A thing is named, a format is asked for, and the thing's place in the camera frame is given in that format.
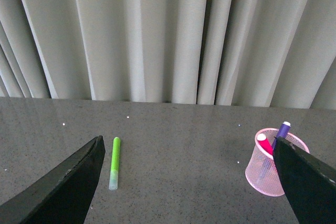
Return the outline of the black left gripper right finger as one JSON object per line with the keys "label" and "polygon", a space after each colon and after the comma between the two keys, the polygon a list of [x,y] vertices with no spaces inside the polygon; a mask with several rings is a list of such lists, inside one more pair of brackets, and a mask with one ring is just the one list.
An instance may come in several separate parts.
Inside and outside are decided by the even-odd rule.
{"label": "black left gripper right finger", "polygon": [[283,137],[273,158],[299,223],[335,223],[335,169]]}

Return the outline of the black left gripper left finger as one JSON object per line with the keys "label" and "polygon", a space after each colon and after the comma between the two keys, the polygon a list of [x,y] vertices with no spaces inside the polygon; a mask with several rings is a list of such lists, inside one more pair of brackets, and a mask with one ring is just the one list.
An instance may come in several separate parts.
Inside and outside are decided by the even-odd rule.
{"label": "black left gripper left finger", "polygon": [[90,140],[1,205],[1,223],[84,223],[105,156],[102,136]]}

